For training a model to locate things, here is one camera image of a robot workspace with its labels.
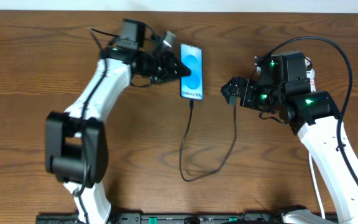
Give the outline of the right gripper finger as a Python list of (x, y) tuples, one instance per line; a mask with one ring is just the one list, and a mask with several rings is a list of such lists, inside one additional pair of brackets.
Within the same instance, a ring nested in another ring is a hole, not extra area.
[(225, 85), (221, 87), (221, 93), (230, 93), (233, 89), (233, 85), (236, 82), (236, 78), (232, 77)]
[(237, 100), (236, 88), (234, 86), (232, 87), (233, 89), (230, 93), (222, 93), (223, 97), (229, 105), (235, 105)]

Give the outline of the blue Galaxy smartphone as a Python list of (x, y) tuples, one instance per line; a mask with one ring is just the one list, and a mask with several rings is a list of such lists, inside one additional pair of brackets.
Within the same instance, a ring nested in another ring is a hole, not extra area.
[(181, 44), (181, 62), (186, 65), (191, 73), (181, 77), (180, 96), (191, 100), (203, 99), (203, 51), (201, 48)]

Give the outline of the white power strip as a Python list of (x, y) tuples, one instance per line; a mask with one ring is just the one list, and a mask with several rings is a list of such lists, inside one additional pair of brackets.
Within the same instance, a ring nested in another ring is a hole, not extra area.
[(313, 64), (308, 57), (305, 57), (306, 64), (306, 76), (310, 79), (310, 89), (312, 92), (316, 91), (316, 86), (314, 82), (315, 72), (313, 69)]

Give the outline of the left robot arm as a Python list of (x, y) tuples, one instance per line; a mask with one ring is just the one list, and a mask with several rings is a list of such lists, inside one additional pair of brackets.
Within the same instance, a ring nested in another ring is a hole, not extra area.
[(135, 75), (151, 85), (178, 80), (190, 69), (175, 56), (176, 36), (151, 32), (151, 51), (143, 51), (149, 25), (124, 19), (119, 35), (103, 47), (95, 73), (82, 94), (64, 112), (52, 111), (45, 125), (45, 167), (72, 194), (79, 214), (77, 223), (111, 223), (112, 205), (103, 178), (109, 153), (104, 123), (119, 95)]

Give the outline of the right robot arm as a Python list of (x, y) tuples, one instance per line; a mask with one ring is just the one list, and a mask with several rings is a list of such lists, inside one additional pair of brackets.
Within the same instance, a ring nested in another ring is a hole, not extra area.
[(314, 70), (300, 51), (255, 59), (258, 80), (233, 77), (221, 93), (241, 106), (287, 124), (316, 163), (339, 223), (358, 223), (358, 158), (332, 96), (316, 90)]

